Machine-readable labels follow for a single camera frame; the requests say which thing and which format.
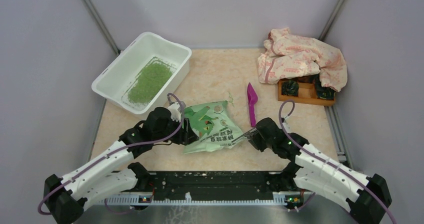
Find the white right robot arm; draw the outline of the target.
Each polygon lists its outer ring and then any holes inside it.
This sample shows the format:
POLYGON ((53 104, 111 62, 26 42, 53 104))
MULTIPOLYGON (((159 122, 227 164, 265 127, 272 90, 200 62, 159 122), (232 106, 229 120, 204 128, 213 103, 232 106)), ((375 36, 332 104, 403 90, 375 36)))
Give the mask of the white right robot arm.
POLYGON ((301 189, 320 195, 343 208, 359 224, 378 224, 392 203, 386 180, 369 177, 325 155, 306 138, 279 128, 271 118, 260 120, 246 133, 259 150, 271 149, 289 163, 270 184, 290 191, 301 189))

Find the black bag clip strip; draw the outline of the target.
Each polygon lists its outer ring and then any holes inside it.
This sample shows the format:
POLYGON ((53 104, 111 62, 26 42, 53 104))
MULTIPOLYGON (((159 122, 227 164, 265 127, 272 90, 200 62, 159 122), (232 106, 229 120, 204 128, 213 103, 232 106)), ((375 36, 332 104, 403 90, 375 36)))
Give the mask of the black bag clip strip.
POLYGON ((241 136, 239 136, 239 137, 237 137, 237 138, 233 139, 233 140, 231 141, 231 143, 237 143, 237 142, 239 142, 239 141, 241 141, 241 140, 244 140, 244 139, 251 140, 251 139, 252 139, 252 137, 253 137, 256 133, 257 133, 257 129, 256 129, 256 128, 252 128, 252 129, 248 130, 247 132, 243 133, 241 136))

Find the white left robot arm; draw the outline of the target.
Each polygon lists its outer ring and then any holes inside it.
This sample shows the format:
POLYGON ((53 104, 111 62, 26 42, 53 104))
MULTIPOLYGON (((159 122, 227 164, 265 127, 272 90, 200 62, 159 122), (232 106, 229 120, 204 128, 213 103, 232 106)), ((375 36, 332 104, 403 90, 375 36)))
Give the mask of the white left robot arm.
POLYGON ((188 145, 198 139, 189 116, 177 103, 155 108, 146 120, 126 130, 103 153, 69 174, 44 182, 42 203, 58 224, 72 224, 93 204, 122 191, 151 191, 149 171, 135 159, 154 144, 188 145))

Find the green cat litter bag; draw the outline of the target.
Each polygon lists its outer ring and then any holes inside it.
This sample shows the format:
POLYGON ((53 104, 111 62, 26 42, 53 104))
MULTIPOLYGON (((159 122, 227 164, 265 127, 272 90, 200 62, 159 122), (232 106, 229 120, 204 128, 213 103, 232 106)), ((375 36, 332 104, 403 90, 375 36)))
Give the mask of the green cat litter bag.
POLYGON ((224 148, 231 149, 243 135, 241 128, 228 114, 228 102, 218 101, 198 104, 184 109, 191 130, 198 140, 186 145, 184 154, 214 152, 224 148))

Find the white plastic litter box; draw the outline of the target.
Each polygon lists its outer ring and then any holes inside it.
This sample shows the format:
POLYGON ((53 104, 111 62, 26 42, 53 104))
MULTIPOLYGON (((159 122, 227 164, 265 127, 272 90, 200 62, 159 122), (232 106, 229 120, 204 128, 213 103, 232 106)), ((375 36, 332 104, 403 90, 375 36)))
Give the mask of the white plastic litter box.
POLYGON ((92 83, 92 90, 137 117, 143 117, 167 101, 190 70, 192 50, 171 42, 152 32, 140 34, 92 83), (128 101, 128 91, 134 86, 137 75, 153 58, 158 57, 174 68, 172 77, 146 105, 128 101))

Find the purple plastic scoop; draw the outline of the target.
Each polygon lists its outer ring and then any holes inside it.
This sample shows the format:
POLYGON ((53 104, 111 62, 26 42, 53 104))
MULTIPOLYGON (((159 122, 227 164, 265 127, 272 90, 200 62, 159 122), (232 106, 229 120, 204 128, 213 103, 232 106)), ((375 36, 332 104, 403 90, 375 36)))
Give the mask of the purple plastic scoop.
POLYGON ((247 93, 247 101, 248 101, 247 108, 248 108, 250 125, 252 127, 255 127, 257 123, 256 114, 255 114, 255 105, 258 101, 258 96, 250 82, 247 85, 246 93, 247 93))

